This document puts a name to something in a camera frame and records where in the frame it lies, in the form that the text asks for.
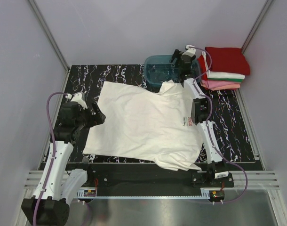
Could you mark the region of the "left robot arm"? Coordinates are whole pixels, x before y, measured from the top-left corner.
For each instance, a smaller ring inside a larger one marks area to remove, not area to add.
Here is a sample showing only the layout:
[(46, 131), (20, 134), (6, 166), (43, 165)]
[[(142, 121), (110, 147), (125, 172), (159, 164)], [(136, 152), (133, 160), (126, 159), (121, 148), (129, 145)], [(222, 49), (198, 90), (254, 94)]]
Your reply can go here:
[(104, 123), (106, 117), (97, 103), (86, 108), (77, 101), (60, 108), (59, 125), (51, 133), (50, 153), (41, 179), (32, 197), (23, 199), (21, 209), (33, 226), (64, 226), (70, 204), (79, 189), (93, 184), (95, 178), (88, 168), (73, 169), (65, 182), (66, 165), (82, 130)]

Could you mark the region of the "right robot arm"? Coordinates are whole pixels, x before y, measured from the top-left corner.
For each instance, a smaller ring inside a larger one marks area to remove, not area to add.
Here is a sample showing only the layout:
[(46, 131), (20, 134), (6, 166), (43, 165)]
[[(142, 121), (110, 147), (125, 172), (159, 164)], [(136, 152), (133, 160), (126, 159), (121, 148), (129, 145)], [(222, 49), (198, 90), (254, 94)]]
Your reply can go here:
[(201, 75), (193, 75), (191, 65), (196, 58), (195, 46), (187, 45), (186, 51), (178, 49), (171, 56), (170, 63), (179, 67), (179, 82), (192, 97), (191, 120), (197, 126), (207, 154), (206, 182), (211, 186), (224, 188), (228, 182), (229, 170), (223, 159), (214, 133), (214, 122), (210, 117), (213, 112), (212, 100), (198, 86), (198, 78)]

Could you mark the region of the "white t-shirt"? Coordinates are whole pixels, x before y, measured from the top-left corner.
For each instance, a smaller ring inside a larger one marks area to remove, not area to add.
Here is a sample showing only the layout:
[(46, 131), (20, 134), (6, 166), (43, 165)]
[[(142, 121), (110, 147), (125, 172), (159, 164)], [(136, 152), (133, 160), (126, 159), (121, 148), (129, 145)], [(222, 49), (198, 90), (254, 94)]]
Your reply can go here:
[(157, 93), (106, 81), (98, 106), (103, 124), (89, 130), (85, 154), (134, 158), (168, 170), (197, 170), (203, 139), (191, 121), (192, 97), (164, 82)]

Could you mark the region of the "teal plastic bin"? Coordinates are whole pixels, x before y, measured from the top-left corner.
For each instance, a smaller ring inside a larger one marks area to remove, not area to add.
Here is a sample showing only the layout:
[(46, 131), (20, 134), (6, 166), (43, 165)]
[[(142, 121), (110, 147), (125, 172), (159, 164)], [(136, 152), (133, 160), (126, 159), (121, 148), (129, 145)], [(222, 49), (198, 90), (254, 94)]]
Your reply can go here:
[[(144, 77), (150, 87), (159, 88), (162, 83), (170, 80), (175, 83), (182, 82), (178, 79), (178, 68), (169, 62), (171, 56), (172, 55), (155, 55), (146, 59), (144, 63)], [(200, 74), (199, 63), (195, 59), (191, 65), (191, 74), (188, 74), (186, 78), (196, 78)]]

